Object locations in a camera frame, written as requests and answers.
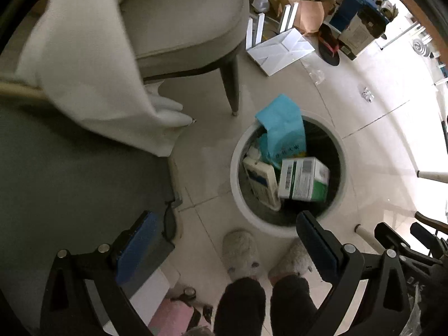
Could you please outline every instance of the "blue plastic bag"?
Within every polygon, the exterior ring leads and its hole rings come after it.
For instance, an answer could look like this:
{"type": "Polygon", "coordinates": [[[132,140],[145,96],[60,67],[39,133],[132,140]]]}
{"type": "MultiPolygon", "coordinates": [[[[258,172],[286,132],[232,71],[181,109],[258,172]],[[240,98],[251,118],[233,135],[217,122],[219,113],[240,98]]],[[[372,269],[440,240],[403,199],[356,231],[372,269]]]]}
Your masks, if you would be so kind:
{"type": "Polygon", "coordinates": [[[279,95],[255,117],[267,131],[258,139],[264,162],[281,169],[283,159],[306,156],[302,114],[288,96],[279,95]]]}

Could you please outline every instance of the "green and white box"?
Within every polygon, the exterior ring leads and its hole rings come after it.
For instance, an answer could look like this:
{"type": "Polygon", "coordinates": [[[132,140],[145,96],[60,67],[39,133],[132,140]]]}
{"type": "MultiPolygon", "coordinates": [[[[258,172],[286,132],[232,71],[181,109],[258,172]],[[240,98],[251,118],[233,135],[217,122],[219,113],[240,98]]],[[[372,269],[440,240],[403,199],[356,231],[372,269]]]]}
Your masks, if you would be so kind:
{"type": "Polygon", "coordinates": [[[316,158],[284,159],[278,196],[308,202],[324,201],[329,180],[329,169],[316,158]]]}

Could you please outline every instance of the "blue box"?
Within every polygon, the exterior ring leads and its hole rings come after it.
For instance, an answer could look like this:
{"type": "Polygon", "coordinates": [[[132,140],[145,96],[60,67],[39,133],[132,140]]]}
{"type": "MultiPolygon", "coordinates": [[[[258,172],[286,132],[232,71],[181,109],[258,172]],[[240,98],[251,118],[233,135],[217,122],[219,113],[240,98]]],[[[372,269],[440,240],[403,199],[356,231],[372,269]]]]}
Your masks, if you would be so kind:
{"type": "Polygon", "coordinates": [[[330,20],[330,25],[334,26],[340,32],[344,31],[350,24],[353,17],[365,5],[368,5],[373,10],[377,11],[378,15],[381,16],[386,24],[389,23],[387,17],[378,9],[378,5],[375,4],[375,0],[343,0],[341,6],[330,20]]]}

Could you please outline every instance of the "black pants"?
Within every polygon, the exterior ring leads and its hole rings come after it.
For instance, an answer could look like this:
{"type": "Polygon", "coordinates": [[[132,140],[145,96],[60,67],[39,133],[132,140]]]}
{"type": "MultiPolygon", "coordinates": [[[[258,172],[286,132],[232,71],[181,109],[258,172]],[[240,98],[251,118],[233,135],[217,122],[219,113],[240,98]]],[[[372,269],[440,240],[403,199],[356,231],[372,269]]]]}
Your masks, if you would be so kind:
{"type": "MultiPolygon", "coordinates": [[[[229,284],[221,297],[216,317],[216,336],[260,336],[266,294],[258,281],[242,278],[229,284]]],[[[310,287],[304,278],[279,280],[270,299],[270,323],[274,336],[299,336],[308,329],[316,313],[310,287]]]]}

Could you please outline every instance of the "leg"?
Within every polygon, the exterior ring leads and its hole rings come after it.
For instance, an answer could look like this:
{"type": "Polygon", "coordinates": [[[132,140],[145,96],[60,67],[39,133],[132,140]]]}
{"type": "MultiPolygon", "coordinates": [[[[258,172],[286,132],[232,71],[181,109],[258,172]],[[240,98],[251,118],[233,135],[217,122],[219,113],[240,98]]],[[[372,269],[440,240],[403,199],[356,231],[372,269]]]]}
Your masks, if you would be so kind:
{"type": "Polygon", "coordinates": [[[308,282],[301,277],[312,270],[311,265],[308,252],[297,239],[269,272],[269,280],[274,286],[270,299],[270,323],[274,336],[303,334],[317,312],[308,282]]]}
{"type": "Polygon", "coordinates": [[[317,312],[305,278],[296,274],[280,279],[270,299],[270,323],[274,336],[297,336],[308,329],[317,312]]]}
{"type": "Polygon", "coordinates": [[[238,116],[240,109],[240,86],[238,83],[238,63],[234,56],[231,61],[220,67],[225,93],[232,108],[232,115],[238,116]]]}
{"type": "Polygon", "coordinates": [[[254,237],[247,231],[228,233],[223,239],[223,263],[232,280],[221,297],[216,336],[260,336],[266,295],[257,280],[260,261],[254,237]]]}
{"type": "Polygon", "coordinates": [[[221,297],[214,330],[216,336],[260,336],[266,295],[257,280],[241,278],[229,284],[221,297]]]}

